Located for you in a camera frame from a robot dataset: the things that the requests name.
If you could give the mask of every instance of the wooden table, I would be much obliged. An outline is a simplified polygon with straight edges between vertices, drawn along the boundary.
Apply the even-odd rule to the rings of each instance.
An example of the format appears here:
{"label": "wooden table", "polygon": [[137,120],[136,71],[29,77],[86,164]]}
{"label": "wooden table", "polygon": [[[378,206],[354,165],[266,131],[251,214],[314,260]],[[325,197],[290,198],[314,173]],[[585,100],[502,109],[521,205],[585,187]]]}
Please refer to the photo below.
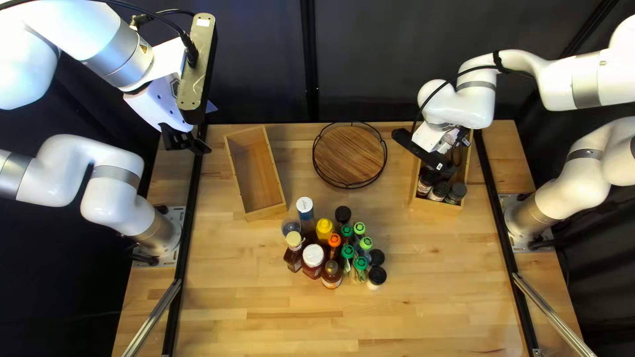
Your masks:
{"label": "wooden table", "polygon": [[[286,201],[310,196],[316,217],[349,206],[387,254],[388,280],[374,292],[349,282],[327,290],[287,270],[281,217],[245,222],[231,177],[223,134],[248,126],[210,127],[212,153],[203,161],[176,355],[526,356],[476,150],[464,210],[449,216],[408,208],[411,154],[390,139],[404,125],[373,123],[388,145],[387,166],[376,182],[354,191],[332,188],[313,170],[311,147],[324,125],[267,125]],[[499,192],[534,190],[514,123],[495,121],[483,136]],[[151,203],[185,204],[166,193],[187,190],[180,186],[187,179],[179,178],[189,177],[185,157],[159,151]],[[517,254],[516,260],[579,334],[556,256]],[[133,270],[113,356],[121,355],[173,274]],[[529,304],[541,347],[566,356],[565,343]],[[163,329],[159,323],[141,356],[161,354]]]}

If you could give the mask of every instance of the wooden board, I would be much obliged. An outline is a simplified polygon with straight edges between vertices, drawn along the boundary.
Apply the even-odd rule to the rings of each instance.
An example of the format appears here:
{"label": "wooden board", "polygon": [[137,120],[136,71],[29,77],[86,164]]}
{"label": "wooden board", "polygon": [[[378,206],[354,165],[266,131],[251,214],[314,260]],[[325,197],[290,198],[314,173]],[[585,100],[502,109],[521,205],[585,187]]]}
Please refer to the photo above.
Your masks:
{"label": "wooden board", "polygon": [[[409,123],[373,125],[389,138],[393,128]],[[411,155],[392,140],[387,139],[389,159],[377,182],[345,191],[313,170],[312,141],[323,125],[267,125],[286,200],[309,195],[316,218],[348,205],[387,254],[389,278],[381,289],[346,282],[328,290],[287,270],[281,216],[244,221],[223,134],[246,127],[209,130],[213,152],[201,174],[178,356],[526,356],[476,150],[467,205],[450,216],[407,206]],[[489,154],[499,191],[531,191],[513,123],[495,121],[484,140],[496,148]],[[523,276],[578,332],[555,256],[519,256]],[[166,270],[133,271],[113,356],[121,355],[123,342],[127,345],[170,284],[173,271],[159,278]],[[140,356],[161,354],[162,328],[157,326]],[[552,331],[543,324],[536,328],[541,341]]]}
{"label": "wooden board", "polygon": [[370,131],[358,126],[338,126],[318,140],[317,168],[338,185],[366,182],[382,169],[384,148]]}

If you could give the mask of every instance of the metal mounting plate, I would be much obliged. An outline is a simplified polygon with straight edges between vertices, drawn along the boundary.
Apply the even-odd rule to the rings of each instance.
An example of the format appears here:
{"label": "metal mounting plate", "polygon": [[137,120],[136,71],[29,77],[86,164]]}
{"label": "metal mounting plate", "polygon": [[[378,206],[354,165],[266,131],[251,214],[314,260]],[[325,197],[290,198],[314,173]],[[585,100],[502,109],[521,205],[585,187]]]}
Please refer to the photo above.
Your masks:
{"label": "metal mounting plate", "polygon": [[[178,232],[179,239],[181,236],[181,231],[183,230],[183,221],[185,218],[185,206],[169,206],[168,213],[164,215],[170,222],[175,226],[175,229]],[[148,268],[148,267],[175,267],[177,266],[178,260],[178,251],[180,248],[180,244],[177,245],[176,248],[172,252],[166,255],[162,255],[158,257],[159,264],[156,266],[148,265],[148,263],[137,262],[136,260],[132,262],[132,268]],[[134,254],[146,255],[143,251],[141,251],[140,247],[135,247],[133,250]]]}
{"label": "metal mounting plate", "polygon": [[[511,205],[515,205],[516,203],[518,203],[518,193],[511,193],[511,194],[499,194],[498,195],[498,201],[500,202],[500,207],[502,209],[503,212],[505,212],[505,207],[511,206]],[[527,247],[527,243],[526,241],[520,241],[518,239],[514,239],[514,236],[507,232],[509,235],[509,243],[512,245],[512,250],[514,250],[514,253],[545,253],[545,252],[553,252],[554,251],[554,247],[553,246],[546,246],[543,248],[538,248],[536,250],[530,250]],[[546,240],[549,239],[554,239],[553,233],[551,232],[551,228],[548,228],[546,231],[544,231],[542,234],[542,237]]]}

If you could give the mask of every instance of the black backdrop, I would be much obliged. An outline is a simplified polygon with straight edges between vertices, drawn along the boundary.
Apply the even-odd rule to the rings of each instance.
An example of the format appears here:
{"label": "black backdrop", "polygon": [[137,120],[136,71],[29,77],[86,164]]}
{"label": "black backdrop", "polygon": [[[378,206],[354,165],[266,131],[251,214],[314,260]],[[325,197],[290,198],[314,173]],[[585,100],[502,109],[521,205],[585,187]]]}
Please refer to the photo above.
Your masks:
{"label": "black backdrop", "polygon": [[[216,16],[219,42],[210,98],[221,111],[212,120],[247,123],[309,120],[300,1],[132,2],[149,10],[183,8]],[[416,111],[415,97],[422,84],[451,76],[464,60],[493,50],[520,48],[556,58],[599,3],[317,1],[320,120],[409,119]],[[116,10],[125,19],[131,15]],[[585,44],[586,50],[603,48],[615,25],[631,13],[635,13],[632,2],[622,1]],[[187,17],[174,19],[189,28]],[[141,33],[151,44],[174,37],[157,22]],[[501,76],[498,88],[497,116],[512,117],[520,112],[534,84]],[[580,131],[608,121],[607,111],[612,110],[622,109],[591,109],[580,117],[577,115],[585,112],[558,114],[568,124],[545,126],[547,113],[537,104],[526,118],[519,118],[537,182],[557,175],[559,155],[568,147],[568,143],[554,145],[557,140],[553,138],[564,135],[572,141]],[[629,112],[628,107],[624,110],[615,115]],[[586,123],[586,129],[572,125],[580,121]],[[144,157],[148,167],[157,140],[157,133],[125,106],[116,89],[66,57],[40,101],[0,112],[3,149],[33,155],[55,133],[75,133],[123,147]],[[0,336],[5,348],[0,355],[110,355],[130,267],[125,252],[128,242],[83,220],[78,203],[52,209],[0,201],[5,223],[2,237],[8,252],[4,260],[8,284],[0,301]],[[572,254],[568,257],[574,261]],[[585,293],[584,289],[571,292],[574,302],[575,293]],[[576,305],[584,328],[583,319],[588,315],[579,307],[588,309],[589,305]],[[588,337],[594,330],[584,333]]]}

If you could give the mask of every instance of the green cap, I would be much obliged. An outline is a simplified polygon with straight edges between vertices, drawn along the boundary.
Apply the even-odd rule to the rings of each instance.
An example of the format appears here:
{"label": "green cap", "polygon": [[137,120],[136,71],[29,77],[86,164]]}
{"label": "green cap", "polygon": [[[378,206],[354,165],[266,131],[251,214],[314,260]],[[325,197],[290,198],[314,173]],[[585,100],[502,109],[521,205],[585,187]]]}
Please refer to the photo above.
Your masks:
{"label": "green cap", "polygon": [[353,258],[355,255],[355,248],[352,245],[347,244],[342,248],[342,256],[346,259]]}
{"label": "green cap", "polygon": [[362,235],[362,234],[366,233],[366,225],[363,224],[362,222],[357,222],[353,226],[353,230],[355,231],[355,234]]}
{"label": "green cap", "polygon": [[355,263],[353,264],[355,265],[355,269],[364,271],[368,266],[368,261],[364,257],[357,257],[357,259],[355,259]]}
{"label": "green cap", "polygon": [[350,237],[353,235],[353,227],[348,224],[344,224],[340,229],[340,232],[342,232],[343,237]]}
{"label": "green cap", "polygon": [[364,237],[361,241],[359,241],[359,246],[363,250],[369,250],[370,248],[373,248],[373,240],[370,239],[370,237]]}

